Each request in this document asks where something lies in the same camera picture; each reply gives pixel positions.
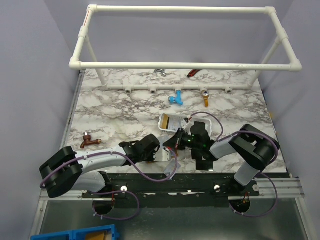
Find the white plastic basket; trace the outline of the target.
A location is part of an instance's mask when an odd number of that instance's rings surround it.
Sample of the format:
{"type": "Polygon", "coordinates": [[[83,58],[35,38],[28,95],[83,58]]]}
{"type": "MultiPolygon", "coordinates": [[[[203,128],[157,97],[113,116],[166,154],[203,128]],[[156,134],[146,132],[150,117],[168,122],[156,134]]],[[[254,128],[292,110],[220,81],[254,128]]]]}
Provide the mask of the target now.
{"type": "Polygon", "coordinates": [[[213,124],[209,118],[193,116],[188,121],[186,121],[186,118],[187,115],[162,113],[159,117],[158,128],[161,131],[175,134],[179,128],[190,130],[192,123],[199,122],[205,124],[205,129],[209,135],[212,134],[213,124]]]}

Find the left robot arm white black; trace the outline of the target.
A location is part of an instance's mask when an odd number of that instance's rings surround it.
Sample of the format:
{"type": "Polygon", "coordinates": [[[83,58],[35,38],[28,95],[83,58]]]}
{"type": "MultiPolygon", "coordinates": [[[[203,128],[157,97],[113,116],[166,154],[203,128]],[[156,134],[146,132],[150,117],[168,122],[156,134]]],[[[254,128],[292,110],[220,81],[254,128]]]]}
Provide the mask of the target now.
{"type": "Polygon", "coordinates": [[[39,168],[40,188],[45,189],[50,198],[60,197],[89,172],[152,162],[160,146],[157,137],[149,134],[142,140],[121,142],[115,147],[88,153],[75,152],[71,146],[63,147],[39,168]]]}

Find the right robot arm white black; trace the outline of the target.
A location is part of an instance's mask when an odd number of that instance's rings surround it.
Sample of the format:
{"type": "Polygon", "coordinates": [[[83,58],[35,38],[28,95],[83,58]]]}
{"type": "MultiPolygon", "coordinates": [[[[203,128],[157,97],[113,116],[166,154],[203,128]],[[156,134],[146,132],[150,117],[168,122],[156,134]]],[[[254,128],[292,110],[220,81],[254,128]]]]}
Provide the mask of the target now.
{"type": "Polygon", "coordinates": [[[179,128],[175,135],[164,142],[164,147],[183,151],[191,149],[191,158],[196,169],[209,171],[213,162],[231,154],[239,154],[244,163],[230,183],[230,191],[241,196],[248,190],[248,184],[275,161],[280,150],[279,143],[250,124],[221,139],[213,140],[202,122],[196,122],[190,131],[179,128]]]}

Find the white credit card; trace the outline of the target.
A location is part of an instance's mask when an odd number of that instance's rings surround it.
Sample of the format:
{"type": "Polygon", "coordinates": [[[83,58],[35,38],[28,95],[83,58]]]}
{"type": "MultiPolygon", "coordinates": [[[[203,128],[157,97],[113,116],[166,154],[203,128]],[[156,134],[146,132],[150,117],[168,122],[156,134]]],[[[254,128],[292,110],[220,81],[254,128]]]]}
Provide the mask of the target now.
{"type": "Polygon", "coordinates": [[[165,174],[166,177],[170,176],[170,180],[173,178],[173,176],[176,174],[176,172],[180,169],[181,165],[178,163],[176,170],[174,171],[176,167],[176,161],[172,160],[168,166],[164,169],[163,173],[165,174]]]}

